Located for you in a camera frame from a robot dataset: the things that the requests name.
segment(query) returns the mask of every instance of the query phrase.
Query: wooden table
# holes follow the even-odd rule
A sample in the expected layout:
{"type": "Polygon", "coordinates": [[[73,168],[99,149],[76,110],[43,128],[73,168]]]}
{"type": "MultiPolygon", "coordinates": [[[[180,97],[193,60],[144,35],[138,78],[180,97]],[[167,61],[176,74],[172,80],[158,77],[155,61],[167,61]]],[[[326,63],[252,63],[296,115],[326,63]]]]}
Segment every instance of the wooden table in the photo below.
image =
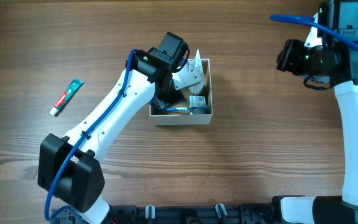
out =
{"type": "MultiPolygon", "coordinates": [[[[333,91],[275,69],[285,40],[309,29],[269,20],[312,16],[319,1],[113,1],[0,5],[0,223],[44,223],[39,146],[64,134],[115,85],[133,48],[167,31],[211,59],[209,126],[155,127],[143,107],[103,164],[112,205],[238,205],[274,195],[339,195],[342,125],[333,91]],[[85,84],[57,118],[53,104],[85,84]]],[[[51,207],[62,204],[53,200],[51,207]]]]}

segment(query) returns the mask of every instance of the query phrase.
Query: toothpaste cap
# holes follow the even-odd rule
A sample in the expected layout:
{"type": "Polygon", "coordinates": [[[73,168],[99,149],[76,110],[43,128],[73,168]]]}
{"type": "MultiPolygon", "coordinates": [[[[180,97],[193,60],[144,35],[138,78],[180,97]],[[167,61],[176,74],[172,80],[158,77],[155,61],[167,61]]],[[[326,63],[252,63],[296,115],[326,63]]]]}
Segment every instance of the toothpaste cap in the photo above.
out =
{"type": "Polygon", "coordinates": [[[56,108],[52,108],[52,110],[50,110],[49,113],[50,113],[52,116],[55,116],[58,112],[59,112],[59,110],[57,110],[56,108]]]}

